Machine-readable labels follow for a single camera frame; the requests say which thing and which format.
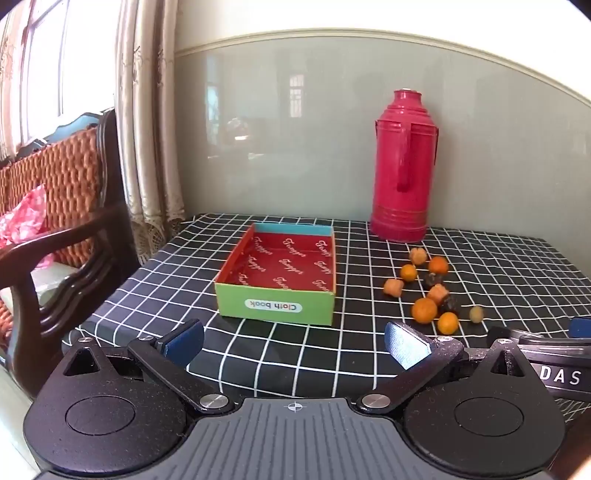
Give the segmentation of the small orange tangerine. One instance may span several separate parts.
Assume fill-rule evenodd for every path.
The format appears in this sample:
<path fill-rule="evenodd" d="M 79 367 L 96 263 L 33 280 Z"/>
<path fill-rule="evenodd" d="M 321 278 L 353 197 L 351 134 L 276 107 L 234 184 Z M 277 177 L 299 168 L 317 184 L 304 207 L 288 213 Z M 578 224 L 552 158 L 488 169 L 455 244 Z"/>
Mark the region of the small orange tangerine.
<path fill-rule="evenodd" d="M 454 312 L 445 312 L 437 321 L 437 329 L 441 335 L 452 336 L 459 329 L 459 318 Z"/>

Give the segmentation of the large orange tangerine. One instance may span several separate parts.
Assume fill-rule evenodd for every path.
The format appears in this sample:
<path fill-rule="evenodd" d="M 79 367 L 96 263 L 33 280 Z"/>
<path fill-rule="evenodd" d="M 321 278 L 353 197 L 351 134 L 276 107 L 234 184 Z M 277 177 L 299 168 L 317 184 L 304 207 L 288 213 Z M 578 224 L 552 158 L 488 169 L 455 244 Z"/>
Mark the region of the large orange tangerine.
<path fill-rule="evenodd" d="M 438 315 L 438 305 L 431 298 L 420 298 L 412 306 L 412 318 L 419 324 L 430 324 Z"/>

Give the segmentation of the near dark brown fruit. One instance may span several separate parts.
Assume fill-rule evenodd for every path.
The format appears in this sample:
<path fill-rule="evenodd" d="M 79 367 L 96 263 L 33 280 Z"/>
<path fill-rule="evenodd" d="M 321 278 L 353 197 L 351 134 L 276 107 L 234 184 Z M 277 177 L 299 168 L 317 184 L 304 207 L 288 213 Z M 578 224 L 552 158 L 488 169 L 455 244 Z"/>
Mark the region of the near dark brown fruit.
<path fill-rule="evenodd" d="M 447 295 L 441 302 L 440 311 L 443 313 L 452 312 L 459 316 L 461 313 L 461 303 L 454 295 Z"/>

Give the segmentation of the dark brown fruit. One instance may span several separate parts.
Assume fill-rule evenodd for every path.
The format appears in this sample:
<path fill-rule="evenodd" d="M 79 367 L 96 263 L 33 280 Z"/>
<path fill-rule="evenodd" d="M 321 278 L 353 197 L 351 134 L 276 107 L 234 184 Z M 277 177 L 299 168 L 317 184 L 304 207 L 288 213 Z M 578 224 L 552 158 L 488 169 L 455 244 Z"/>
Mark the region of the dark brown fruit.
<path fill-rule="evenodd" d="M 425 285 L 431 289 L 436 285 L 444 284 L 444 276 L 434 272 L 428 273 L 424 278 Z"/>
<path fill-rule="evenodd" d="M 459 316 L 461 313 L 461 303 L 454 295 L 447 295 L 441 302 L 440 311 L 443 313 L 452 312 Z"/>

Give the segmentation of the middle carrot chunk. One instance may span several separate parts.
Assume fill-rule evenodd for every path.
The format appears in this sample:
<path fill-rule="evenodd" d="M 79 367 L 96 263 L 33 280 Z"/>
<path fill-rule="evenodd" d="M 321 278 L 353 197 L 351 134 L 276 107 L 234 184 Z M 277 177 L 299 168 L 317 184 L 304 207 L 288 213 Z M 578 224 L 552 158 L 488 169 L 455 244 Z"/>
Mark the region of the middle carrot chunk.
<path fill-rule="evenodd" d="M 440 306 L 450 295 L 447 287 L 441 283 L 435 284 L 428 292 L 427 297 Z"/>

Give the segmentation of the left carrot chunk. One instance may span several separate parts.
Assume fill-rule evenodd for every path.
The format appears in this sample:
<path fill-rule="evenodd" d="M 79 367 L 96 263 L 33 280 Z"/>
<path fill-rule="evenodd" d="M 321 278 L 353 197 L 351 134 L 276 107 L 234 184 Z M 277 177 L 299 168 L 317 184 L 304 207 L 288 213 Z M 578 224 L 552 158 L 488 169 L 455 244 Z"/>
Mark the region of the left carrot chunk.
<path fill-rule="evenodd" d="M 394 297 L 400 298 L 403 294 L 405 287 L 405 282 L 399 278 L 390 278 L 388 279 L 383 286 L 384 294 Z"/>

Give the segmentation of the far dark brown fruit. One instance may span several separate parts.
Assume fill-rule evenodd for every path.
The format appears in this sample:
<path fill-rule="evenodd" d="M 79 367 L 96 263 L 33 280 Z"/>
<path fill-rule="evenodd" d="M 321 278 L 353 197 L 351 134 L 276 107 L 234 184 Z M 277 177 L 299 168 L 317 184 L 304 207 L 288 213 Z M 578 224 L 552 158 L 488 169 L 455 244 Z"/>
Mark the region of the far dark brown fruit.
<path fill-rule="evenodd" d="M 431 289 L 436 285 L 444 284 L 444 276 L 434 272 L 428 273 L 424 278 L 425 285 Z"/>

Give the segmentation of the small orange kumquat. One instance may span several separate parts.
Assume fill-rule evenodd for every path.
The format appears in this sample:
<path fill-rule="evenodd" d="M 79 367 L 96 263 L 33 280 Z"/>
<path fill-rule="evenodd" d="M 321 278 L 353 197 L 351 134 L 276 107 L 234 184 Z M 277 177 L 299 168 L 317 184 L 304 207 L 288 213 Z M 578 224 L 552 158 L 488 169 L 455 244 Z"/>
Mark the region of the small orange kumquat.
<path fill-rule="evenodd" d="M 406 283 L 414 282 L 418 276 L 416 266 L 414 264 L 405 264 L 400 270 L 400 276 Z"/>

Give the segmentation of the black white checkered tablecloth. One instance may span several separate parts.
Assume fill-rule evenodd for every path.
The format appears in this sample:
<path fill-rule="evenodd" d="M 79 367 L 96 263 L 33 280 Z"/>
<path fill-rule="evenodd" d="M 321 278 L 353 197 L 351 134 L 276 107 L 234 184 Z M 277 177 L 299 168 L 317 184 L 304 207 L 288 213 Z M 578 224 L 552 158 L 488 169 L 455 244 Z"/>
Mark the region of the black white checkered tablecloth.
<path fill-rule="evenodd" d="M 222 317 L 214 279 L 250 224 L 249 215 L 222 213 L 185 221 L 74 336 L 120 346 L 198 319 L 204 347 L 188 371 L 237 399 L 356 397 L 394 377 L 399 366 L 387 354 L 385 327 L 410 322 L 414 302 L 427 291 L 416 281 L 399 299 L 384 294 L 409 246 L 377 238 L 365 222 L 335 220 L 337 297 L 328 326 Z M 449 261 L 445 284 L 460 306 L 484 310 L 481 323 L 460 323 L 456 336 L 469 347 L 484 346 L 489 329 L 502 325 L 562 338 L 573 318 L 590 313 L 589 278 L 542 239 L 433 228 L 423 245 Z"/>

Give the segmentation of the far orange tangerine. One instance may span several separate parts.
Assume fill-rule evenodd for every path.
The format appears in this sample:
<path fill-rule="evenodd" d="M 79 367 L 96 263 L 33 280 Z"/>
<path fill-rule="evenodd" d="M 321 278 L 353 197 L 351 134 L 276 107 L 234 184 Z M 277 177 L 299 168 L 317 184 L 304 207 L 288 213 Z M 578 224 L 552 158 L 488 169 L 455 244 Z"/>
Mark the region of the far orange tangerine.
<path fill-rule="evenodd" d="M 449 272 L 449 262 L 445 257 L 434 256 L 429 262 L 428 269 L 433 274 L 445 276 Z"/>

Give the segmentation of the colourful cardboard box tray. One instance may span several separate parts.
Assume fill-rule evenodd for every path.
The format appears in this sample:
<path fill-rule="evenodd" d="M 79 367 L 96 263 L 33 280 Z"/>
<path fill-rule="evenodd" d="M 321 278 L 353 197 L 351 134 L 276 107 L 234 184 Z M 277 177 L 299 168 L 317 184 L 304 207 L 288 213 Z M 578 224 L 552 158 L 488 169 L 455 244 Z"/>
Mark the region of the colourful cardboard box tray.
<path fill-rule="evenodd" d="M 224 317 L 329 326 L 337 296 L 331 226 L 256 222 L 214 281 Z"/>

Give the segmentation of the pink checkered cloth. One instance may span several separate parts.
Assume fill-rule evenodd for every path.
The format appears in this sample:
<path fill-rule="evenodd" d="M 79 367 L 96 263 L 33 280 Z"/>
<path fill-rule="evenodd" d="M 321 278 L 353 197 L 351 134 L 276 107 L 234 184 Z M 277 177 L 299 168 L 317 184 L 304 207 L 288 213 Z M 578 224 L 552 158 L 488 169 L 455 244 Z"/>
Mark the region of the pink checkered cloth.
<path fill-rule="evenodd" d="M 31 240 L 46 232 L 47 192 L 43 184 L 29 191 L 12 210 L 1 216 L 1 247 Z"/>

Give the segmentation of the dark wooden sofa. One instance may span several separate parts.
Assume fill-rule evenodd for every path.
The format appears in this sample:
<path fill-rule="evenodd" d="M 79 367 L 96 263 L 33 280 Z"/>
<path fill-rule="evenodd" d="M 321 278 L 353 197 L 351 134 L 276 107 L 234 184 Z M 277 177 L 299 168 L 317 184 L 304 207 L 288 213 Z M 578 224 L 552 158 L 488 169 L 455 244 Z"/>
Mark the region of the dark wooden sofa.
<path fill-rule="evenodd" d="M 41 233 L 1 249 L 1 366 L 35 398 L 62 339 L 139 264 L 124 200 L 113 110 L 84 113 L 1 163 L 1 211 L 44 186 Z"/>

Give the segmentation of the red thermos flask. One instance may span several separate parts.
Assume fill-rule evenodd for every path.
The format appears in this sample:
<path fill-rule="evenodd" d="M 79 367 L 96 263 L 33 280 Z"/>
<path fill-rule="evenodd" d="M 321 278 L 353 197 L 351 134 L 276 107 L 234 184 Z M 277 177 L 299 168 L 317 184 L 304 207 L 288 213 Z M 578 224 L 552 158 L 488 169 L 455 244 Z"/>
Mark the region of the red thermos flask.
<path fill-rule="evenodd" d="M 426 235 L 439 128 L 411 89 L 394 99 L 375 122 L 376 173 L 370 231 L 395 242 L 416 243 Z"/>

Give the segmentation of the beige lace curtain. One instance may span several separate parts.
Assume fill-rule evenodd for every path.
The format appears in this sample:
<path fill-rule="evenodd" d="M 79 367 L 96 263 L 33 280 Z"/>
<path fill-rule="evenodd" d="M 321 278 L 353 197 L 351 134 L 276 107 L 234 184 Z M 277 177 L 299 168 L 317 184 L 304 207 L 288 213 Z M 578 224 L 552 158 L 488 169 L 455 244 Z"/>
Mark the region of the beige lace curtain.
<path fill-rule="evenodd" d="M 174 45 L 178 3 L 124 1 L 117 42 L 115 113 L 124 198 L 141 264 L 185 218 L 178 167 Z"/>

